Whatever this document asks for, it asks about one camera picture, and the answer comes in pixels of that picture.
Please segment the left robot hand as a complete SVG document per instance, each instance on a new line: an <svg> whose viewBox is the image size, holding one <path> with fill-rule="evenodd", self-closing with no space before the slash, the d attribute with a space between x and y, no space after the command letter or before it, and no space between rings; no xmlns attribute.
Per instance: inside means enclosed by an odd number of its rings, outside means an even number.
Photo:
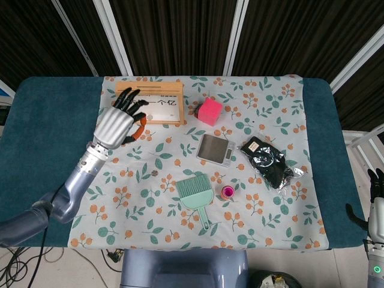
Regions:
<svg viewBox="0 0 384 288"><path fill-rule="evenodd" d="M131 87L123 90L114 104L106 110L94 131L94 142L106 149L116 149L121 145L135 142L144 132L146 114L139 112L149 103L146 100L134 101L140 89Z"/></svg>

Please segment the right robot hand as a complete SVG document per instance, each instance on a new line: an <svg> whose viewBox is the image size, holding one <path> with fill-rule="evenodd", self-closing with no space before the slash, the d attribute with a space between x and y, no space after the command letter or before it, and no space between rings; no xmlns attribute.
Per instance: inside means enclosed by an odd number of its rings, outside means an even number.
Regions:
<svg viewBox="0 0 384 288"><path fill-rule="evenodd" d="M383 171L379 168L374 172L367 170L370 177L370 213L368 221L358 218L352 206L346 204L348 218L367 232L368 237L375 243L383 243Z"/></svg>

